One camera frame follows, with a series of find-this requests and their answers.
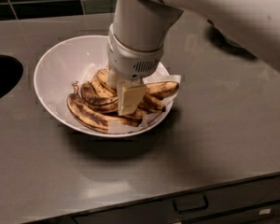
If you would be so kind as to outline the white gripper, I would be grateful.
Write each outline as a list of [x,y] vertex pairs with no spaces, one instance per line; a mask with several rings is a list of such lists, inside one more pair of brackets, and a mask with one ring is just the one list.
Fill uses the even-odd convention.
[[108,85],[118,92],[119,115],[132,114],[147,92],[145,84],[132,85],[118,83],[118,77],[137,80],[151,76],[158,67],[163,48],[153,51],[138,51],[123,45],[115,36],[114,26],[110,25],[107,38],[108,61],[112,68],[108,71]]

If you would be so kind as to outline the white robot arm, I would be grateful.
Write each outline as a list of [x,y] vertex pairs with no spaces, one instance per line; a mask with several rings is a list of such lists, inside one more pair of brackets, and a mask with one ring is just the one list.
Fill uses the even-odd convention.
[[117,0],[107,55],[121,115],[140,104],[141,83],[155,73],[165,37],[186,11],[280,70],[280,0]]

